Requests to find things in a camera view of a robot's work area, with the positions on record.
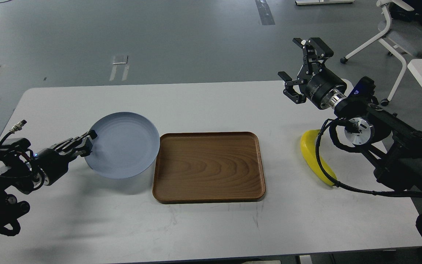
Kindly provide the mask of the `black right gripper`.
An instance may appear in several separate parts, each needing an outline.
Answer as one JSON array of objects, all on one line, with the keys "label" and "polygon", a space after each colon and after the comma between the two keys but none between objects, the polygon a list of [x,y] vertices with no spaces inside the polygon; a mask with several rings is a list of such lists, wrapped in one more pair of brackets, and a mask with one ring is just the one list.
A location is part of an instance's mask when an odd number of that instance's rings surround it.
[{"label": "black right gripper", "polygon": [[[284,81],[283,94],[295,104],[305,103],[307,98],[320,110],[328,108],[328,95],[333,89],[345,92],[347,84],[331,70],[325,68],[325,62],[333,57],[334,51],[319,37],[303,40],[295,37],[293,43],[302,49],[302,67],[293,80],[286,72],[278,72]],[[294,90],[300,85],[300,93]]]}]

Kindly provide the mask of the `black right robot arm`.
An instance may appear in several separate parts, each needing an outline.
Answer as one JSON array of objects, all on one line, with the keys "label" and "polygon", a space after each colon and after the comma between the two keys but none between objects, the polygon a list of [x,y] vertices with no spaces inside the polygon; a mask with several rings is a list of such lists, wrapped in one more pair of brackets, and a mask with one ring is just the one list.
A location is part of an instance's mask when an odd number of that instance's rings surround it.
[{"label": "black right robot arm", "polygon": [[[422,198],[422,131],[380,106],[370,77],[362,77],[345,95],[346,82],[325,65],[334,52],[321,38],[295,37],[293,42],[302,50],[302,66],[295,79],[278,72],[283,94],[296,104],[310,100],[319,110],[331,108],[335,114],[321,129],[301,137],[301,152],[310,169],[330,187],[380,197]],[[390,190],[362,190],[340,182],[320,156],[325,131],[338,149],[362,154],[373,165],[376,181]]]}]

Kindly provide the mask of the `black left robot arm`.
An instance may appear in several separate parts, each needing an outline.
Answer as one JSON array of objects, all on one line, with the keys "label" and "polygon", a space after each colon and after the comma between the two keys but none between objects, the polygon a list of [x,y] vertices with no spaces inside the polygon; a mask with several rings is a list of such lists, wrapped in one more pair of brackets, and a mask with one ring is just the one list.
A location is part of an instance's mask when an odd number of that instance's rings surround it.
[{"label": "black left robot arm", "polygon": [[30,141],[24,137],[10,138],[22,130],[25,120],[14,125],[0,140],[0,234],[15,236],[20,233],[18,219],[30,211],[30,204],[18,201],[6,192],[15,187],[23,194],[30,194],[43,186],[51,186],[69,169],[69,163],[77,157],[87,157],[92,152],[95,130],[78,137],[71,137],[35,153]]}]

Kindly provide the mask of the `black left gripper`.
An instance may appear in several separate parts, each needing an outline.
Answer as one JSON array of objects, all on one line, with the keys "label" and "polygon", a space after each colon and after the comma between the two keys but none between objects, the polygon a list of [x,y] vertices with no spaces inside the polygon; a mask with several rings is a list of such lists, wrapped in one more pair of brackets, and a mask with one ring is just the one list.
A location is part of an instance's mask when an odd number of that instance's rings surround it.
[{"label": "black left gripper", "polygon": [[78,137],[71,137],[36,153],[36,165],[43,177],[43,185],[51,186],[68,172],[69,162],[77,157],[89,156],[93,140],[98,137],[95,130],[89,130]]}]

